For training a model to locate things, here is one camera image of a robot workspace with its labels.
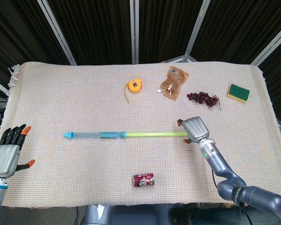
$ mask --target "black curtain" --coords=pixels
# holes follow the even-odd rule
[[[266,79],[276,117],[281,120],[281,44],[259,66]]]
[[[281,0],[212,0],[191,56],[250,64],[280,30]]]
[[[202,0],[140,0],[139,63],[184,55]]]
[[[78,65],[131,64],[129,0],[49,0]]]
[[[0,0],[0,84],[27,61],[69,64],[36,0]]]

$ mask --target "robotic hand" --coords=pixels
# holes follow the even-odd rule
[[[221,198],[233,201],[236,205],[248,204],[256,209],[268,212],[281,220],[281,196],[266,191],[259,187],[247,187],[230,166],[227,164],[213,140],[209,138],[209,131],[199,116],[187,120],[178,120],[178,126],[183,126],[189,139],[186,143],[197,143],[201,152],[209,163],[213,172],[226,178],[217,185],[217,191]]]
[[[12,130],[7,129],[0,140],[0,210],[7,190],[7,178],[13,176],[16,171],[30,168],[35,162],[31,160],[26,164],[17,165],[25,137],[31,129],[25,127],[26,124],[23,124]]]

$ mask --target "red can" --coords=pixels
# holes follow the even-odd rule
[[[154,175],[152,173],[137,174],[133,176],[135,187],[144,187],[154,185]]]

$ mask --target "orange fingertip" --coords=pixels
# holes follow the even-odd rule
[[[36,161],[33,159],[33,160],[30,160],[28,163],[26,163],[27,165],[29,165],[29,168],[32,167],[32,165],[35,163]]]
[[[30,129],[31,129],[31,126],[28,126],[28,127],[26,127],[23,131],[22,131],[22,135],[27,135],[28,134],[28,132],[30,131]]]

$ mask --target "sponge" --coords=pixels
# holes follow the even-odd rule
[[[249,93],[249,90],[232,84],[229,87],[227,97],[233,98],[240,102],[246,102],[249,98]]]

